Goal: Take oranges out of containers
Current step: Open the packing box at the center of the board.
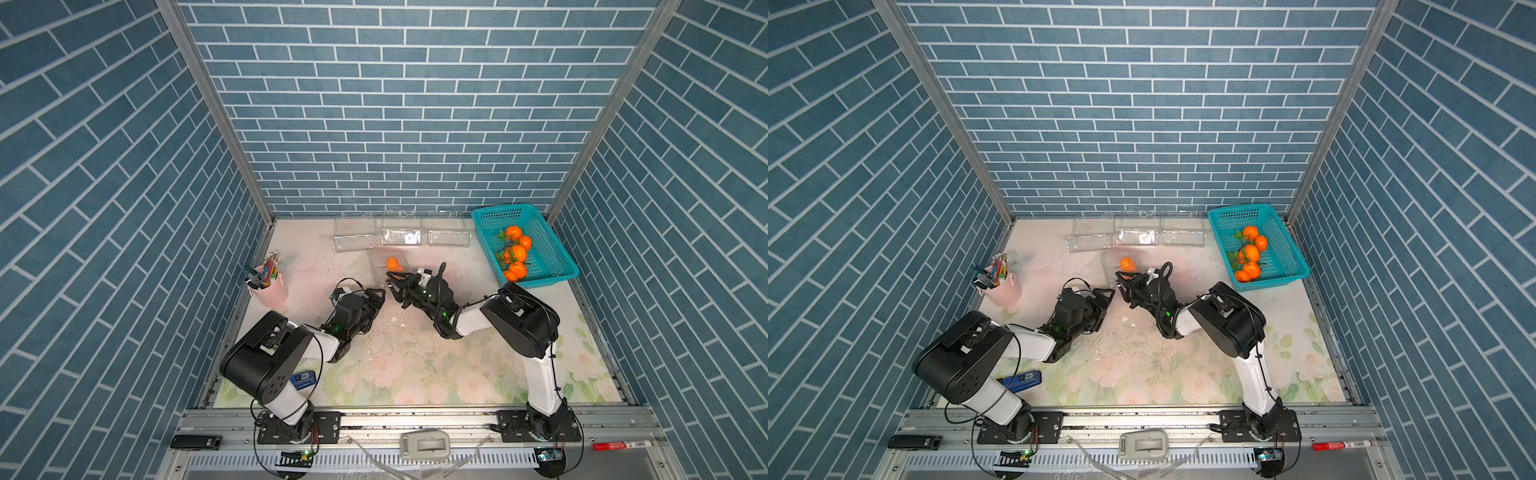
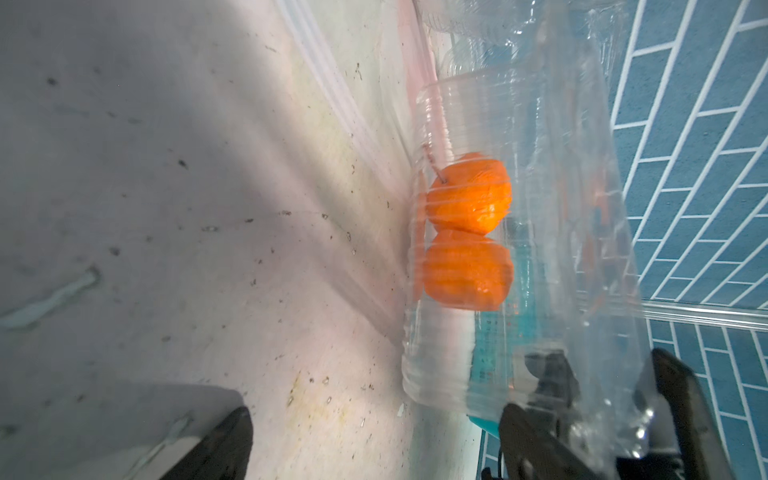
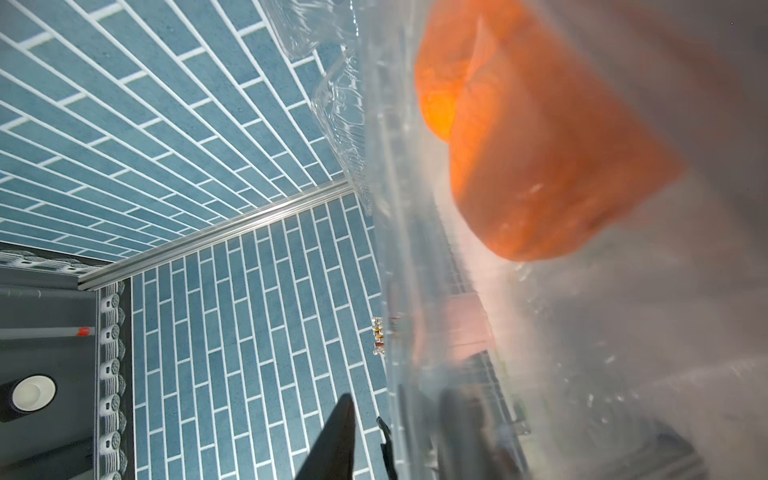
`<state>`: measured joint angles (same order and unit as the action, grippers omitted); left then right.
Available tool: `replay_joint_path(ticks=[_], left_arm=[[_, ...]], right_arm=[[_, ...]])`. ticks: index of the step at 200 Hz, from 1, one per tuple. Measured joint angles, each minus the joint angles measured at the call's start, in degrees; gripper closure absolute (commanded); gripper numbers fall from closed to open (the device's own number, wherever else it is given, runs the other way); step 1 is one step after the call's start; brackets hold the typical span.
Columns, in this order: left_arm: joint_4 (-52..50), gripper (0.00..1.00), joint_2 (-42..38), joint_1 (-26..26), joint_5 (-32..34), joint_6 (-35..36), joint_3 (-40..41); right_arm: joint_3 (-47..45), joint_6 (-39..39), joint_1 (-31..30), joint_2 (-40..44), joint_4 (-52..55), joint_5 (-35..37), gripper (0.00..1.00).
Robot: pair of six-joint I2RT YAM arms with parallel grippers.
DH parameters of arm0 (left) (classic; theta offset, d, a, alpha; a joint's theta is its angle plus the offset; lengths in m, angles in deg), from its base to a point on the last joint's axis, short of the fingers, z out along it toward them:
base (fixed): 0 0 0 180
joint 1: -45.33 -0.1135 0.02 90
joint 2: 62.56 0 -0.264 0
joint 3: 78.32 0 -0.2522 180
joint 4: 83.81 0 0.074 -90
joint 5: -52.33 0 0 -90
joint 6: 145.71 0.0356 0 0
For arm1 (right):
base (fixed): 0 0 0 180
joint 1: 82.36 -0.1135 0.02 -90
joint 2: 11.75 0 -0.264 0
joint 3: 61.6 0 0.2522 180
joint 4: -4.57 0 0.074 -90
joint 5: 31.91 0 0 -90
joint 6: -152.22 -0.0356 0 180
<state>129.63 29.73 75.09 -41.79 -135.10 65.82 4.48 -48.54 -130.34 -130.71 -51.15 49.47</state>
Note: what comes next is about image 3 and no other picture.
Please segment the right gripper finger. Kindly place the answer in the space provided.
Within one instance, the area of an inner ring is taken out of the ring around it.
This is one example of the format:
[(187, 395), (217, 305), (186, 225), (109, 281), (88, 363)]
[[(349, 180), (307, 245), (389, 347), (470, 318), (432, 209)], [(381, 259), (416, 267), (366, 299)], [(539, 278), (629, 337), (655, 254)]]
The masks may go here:
[(296, 480), (351, 480), (354, 478), (355, 404), (343, 394), (309, 451)]

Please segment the clear container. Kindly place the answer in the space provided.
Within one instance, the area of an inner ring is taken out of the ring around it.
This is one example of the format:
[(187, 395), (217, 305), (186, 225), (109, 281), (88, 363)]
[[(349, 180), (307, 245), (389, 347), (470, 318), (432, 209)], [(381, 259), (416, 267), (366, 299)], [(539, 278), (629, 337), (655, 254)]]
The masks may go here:
[(342, 54), (311, 110), (372, 214), (387, 479), (767, 475), (767, 5), (521, 1), (683, 163), (578, 250), (469, 229), (414, 64), (437, 1), (269, 1), (291, 57)]

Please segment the orange pair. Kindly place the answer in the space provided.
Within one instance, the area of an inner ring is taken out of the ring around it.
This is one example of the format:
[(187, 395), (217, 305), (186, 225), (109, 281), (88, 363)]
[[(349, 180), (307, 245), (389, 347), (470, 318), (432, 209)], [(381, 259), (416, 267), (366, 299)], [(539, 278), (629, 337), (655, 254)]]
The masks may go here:
[(521, 1), (437, 1), (414, 64), (469, 229), (514, 262), (570, 254), (683, 163)]

